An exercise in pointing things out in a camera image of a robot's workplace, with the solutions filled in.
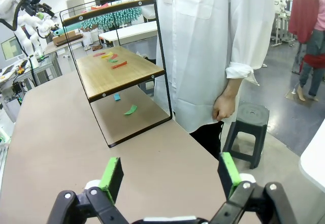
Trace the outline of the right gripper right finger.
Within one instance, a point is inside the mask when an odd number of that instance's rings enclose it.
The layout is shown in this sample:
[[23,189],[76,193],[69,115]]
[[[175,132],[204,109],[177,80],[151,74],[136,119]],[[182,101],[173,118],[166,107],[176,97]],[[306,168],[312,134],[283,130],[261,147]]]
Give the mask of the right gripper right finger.
[[226,201],[209,223],[239,223],[245,212],[255,213],[261,223],[297,223],[282,184],[243,180],[228,152],[220,154],[217,172]]

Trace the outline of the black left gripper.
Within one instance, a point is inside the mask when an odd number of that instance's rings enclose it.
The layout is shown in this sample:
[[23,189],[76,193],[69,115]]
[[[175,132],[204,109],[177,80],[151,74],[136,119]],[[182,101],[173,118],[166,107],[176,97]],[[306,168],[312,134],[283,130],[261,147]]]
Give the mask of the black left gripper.
[[52,12],[52,8],[43,3],[40,3],[41,0],[23,0],[23,10],[29,15],[36,15],[40,20],[45,20],[45,14],[48,14],[51,18],[55,16],[55,13]]

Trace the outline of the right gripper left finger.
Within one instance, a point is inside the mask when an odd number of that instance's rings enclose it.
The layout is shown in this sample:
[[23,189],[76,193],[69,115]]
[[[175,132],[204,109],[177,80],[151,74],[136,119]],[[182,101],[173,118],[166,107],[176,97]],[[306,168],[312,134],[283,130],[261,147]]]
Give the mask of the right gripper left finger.
[[110,158],[98,186],[80,194],[63,190],[57,195],[47,223],[86,223],[94,217],[100,223],[128,223],[115,206],[123,176],[120,158]]

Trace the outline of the person's left hand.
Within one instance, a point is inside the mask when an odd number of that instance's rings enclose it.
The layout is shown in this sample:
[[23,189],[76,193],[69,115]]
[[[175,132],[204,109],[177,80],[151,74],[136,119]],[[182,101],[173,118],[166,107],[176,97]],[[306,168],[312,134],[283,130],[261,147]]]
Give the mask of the person's left hand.
[[221,121],[230,118],[236,110],[236,97],[232,95],[220,95],[214,103],[212,118]]

